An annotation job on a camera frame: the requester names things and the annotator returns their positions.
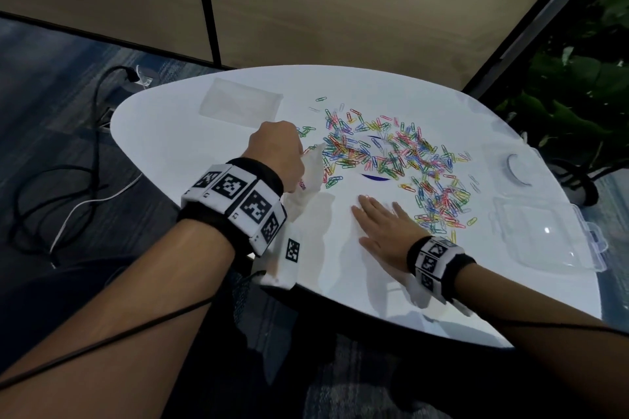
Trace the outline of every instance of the clear plastic container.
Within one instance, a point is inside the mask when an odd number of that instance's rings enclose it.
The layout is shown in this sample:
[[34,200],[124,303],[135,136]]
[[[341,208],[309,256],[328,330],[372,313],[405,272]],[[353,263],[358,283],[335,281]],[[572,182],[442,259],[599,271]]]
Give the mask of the clear plastic container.
[[496,197],[494,205],[498,230],[520,264],[557,273],[607,268],[607,242],[577,206],[525,196]]

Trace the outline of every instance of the white cable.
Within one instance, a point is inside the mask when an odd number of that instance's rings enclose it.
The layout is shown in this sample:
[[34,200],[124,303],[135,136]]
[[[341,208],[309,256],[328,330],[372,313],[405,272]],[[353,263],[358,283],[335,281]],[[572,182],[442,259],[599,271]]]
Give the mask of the white cable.
[[55,248],[55,246],[57,245],[57,242],[59,241],[59,238],[61,237],[61,234],[64,232],[64,230],[66,229],[66,225],[68,224],[68,221],[70,220],[70,216],[72,216],[72,214],[74,213],[74,211],[76,209],[78,209],[80,206],[82,206],[83,204],[89,204],[90,202],[105,202],[111,199],[114,199],[114,197],[118,197],[119,195],[121,195],[124,191],[126,191],[127,189],[129,189],[130,187],[133,187],[139,180],[140,177],[142,177],[142,174],[140,174],[138,177],[136,177],[134,180],[132,180],[128,185],[126,185],[125,187],[123,187],[120,191],[118,191],[117,193],[115,193],[113,196],[109,196],[105,199],[90,199],[87,201],[83,201],[83,202],[79,202],[78,204],[76,204],[72,210],[70,211],[70,213],[68,214],[68,216],[66,217],[66,220],[64,220],[64,223],[61,224],[61,229],[59,229],[59,233],[57,234],[57,236],[55,237],[55,240],[52,242],[52,245],[50,246],[50,251],[49,253],[52,253],[52,250]]

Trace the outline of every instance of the hand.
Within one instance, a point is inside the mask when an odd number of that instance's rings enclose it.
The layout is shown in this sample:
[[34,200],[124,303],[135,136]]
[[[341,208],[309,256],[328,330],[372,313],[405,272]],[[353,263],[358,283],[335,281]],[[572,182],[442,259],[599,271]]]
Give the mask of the hand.
[[360,245],[393,268],[408,272],[406,254],[409,248],[423,237],[429,237],[430,233],[417,225],[397,202],[393,203],[395,213],[385,209],[373,197],[358,196],[358,202],[362,209],[352,206],[352,213],[368,235],[358,240]]
[[266,164],[282,180],[284,191],[294,192],[304,175],[303,153],[297,127],[293,123],[264,121],[260,129],[249,137],[249,146],[242,157]]

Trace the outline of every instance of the white table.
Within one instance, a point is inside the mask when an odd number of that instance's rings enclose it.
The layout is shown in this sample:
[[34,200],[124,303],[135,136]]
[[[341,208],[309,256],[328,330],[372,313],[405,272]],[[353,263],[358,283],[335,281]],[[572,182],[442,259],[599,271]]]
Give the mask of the white table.
[[[326,136],[324,109],[332,111],[344,103],[344,112],[355,108],[366,120],[382,114],[413,120],[431,144],[446,144],[456,153],[468,151],[473,160],[462,175],[473,173],[480,182],[482,193],[473,196],[470,206],[483,214],[475,225],[457,231],[457,242],[484,267],[601,317],[594,272],[554,274],[517,263],[484,212],[492,205],[494,188],[492,173],[483,161],[482,146],[490,143],[515,148],[522,146],[522,140],[478,101],[430,82],[350,67],[288,65],[209,74],[137,93],[115,111],[111,133],[138,169],[176,204],[207,167],[240,155],[254,131],[200,116],[200,104],[215,78],[282,93],[276,120],[317,128],[303,138],[304,146],[321,142]],[[327,99],[315,101],[321,97]],[[310,108],[321,111],[314,113]],[[320,116],[317,126],[313,124],[313,115]],[[547,176],[548,181],[539,188],[539,195],[567,201],[554,177],[546,168],[543,170],[546,172],[538,174]],[[310,230],[300,258],[298,284],[403,327],[470,343],[508,347],[509,343],[488,323],[476,315],[465,317],[451,305],[422,296],[410,276],[389,272],[393,275],[390,276],[358,246],[359,228],[349,205],[358,193],[381,197],[382,188],[350,171],[357,169],[345,169],[342,174],[351,181],[344,179],[330,189],[323,186],[307,211],[308,216],[304,214]],[[417,210],[412,194],[403,190],[389,192],[389,198],[383,201],[397,200],[410,213]]]

